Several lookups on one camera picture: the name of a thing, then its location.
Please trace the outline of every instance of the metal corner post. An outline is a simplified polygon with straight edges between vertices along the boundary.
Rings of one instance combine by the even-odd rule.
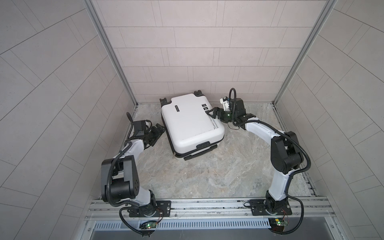
[[[274,105],[276,105],[280,101],[284,91],[286,90],[289,83],[291,82],[297,69],[299,68],[300,64],[302,63],[305,55],[307,54],[307,52],[311,48],[312,43],[314,42],[317,35],[319,34],[321,28],[323,27],[325,21],[327,20],[328,16],[330,15],[330,13],[333,9],[333,6],[335,5],[336,2],[337,2],[337,0],[327,0],[327,2],[325,3],[325,5],[324,5],[323,9],[321,10],[320,15],[317,18],[310,34],[308,35],[307,40],[305,41],[303,47],[301,48],[299,54],[297,55],[296,60],[293,63],[291,69],[289,70],[287,77],[285,78],[285,80],[283,82],[283,85],[281,86],[279,92],[277,93],[275,99],[273,100]]]
[[[136,98],[132,92],[132,89],[129,87],[128,85],[128,81],[127,81],[127,78],[125,77],[124,75],[124,72],[122,71],[121,69],[121,66],[119,64],[119,61],[116,57],[116,54],[115,52],[113,51],[113,47],[111,45],[111,43],[109,42],[109,39],[107,37],[107,34],[106,32],[104,31],[104,28],[100,22],[100,19],[96,13],[96,10],[93,6],[93,3],[91,0],[83,0],[84,2],[84,6],[89,14],[89,16],[91,17],[91,20],[93,22],[93,25],[95,26],[96,28],[96,31],[97,33],[99,34],[99,37],[101,39],[101,42],[103,43],[103,45],[105,46],[105,49],[108,53],[108,55],[111,57],[111,61],[112,61],[112,64],[114,66],[114,68],[116,69],[116,72],[117,74],[119,75],[125,89],[127,90],[129,96],[131,97],[135,107],[137,106],[137,101],[136,101]]]

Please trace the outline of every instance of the marble floor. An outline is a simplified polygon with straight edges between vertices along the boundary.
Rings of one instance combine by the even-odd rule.
[[[247,113],[280,129],[272,105],[246,103]],[[135,120],[161,121],[160,104],[140,104]],[[140,185],[156,198],[264,197],[273,177],[270,147],[256,135],[225,125],[224,139],[217,149],[184,161],[173,156],[166,133],[136,162]],[[294,176],[289,193],[310,196],[301,174]]]

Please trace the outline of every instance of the suitcase shell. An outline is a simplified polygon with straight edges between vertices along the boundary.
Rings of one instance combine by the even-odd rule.
[[[200,156],[217,148],[224,138],[224,126],[218,119],[208,116],[211,110],[201,91],[160,99],[161,115],[169,144],[176,157],[185,160]]]

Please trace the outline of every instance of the suitcase handle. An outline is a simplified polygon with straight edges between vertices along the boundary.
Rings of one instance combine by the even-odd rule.
[[[207,150],[204,150],[204,151],[202,151],[202,152],[196,153],[195,155],[189,155],[189,156],[186,156],[186,157],[184,158],[184,161],[189,160],[189,159],[192,159],[192,158],[195,158],[195,157],[198,157],[198,156],[201,156],[201,155],[203,155],[203,154],[206,154],[207,152],[210,152],[210,151],[214,150],[215,148],[217,148],[217,144],[211,146],[211,147],[208,148]]]

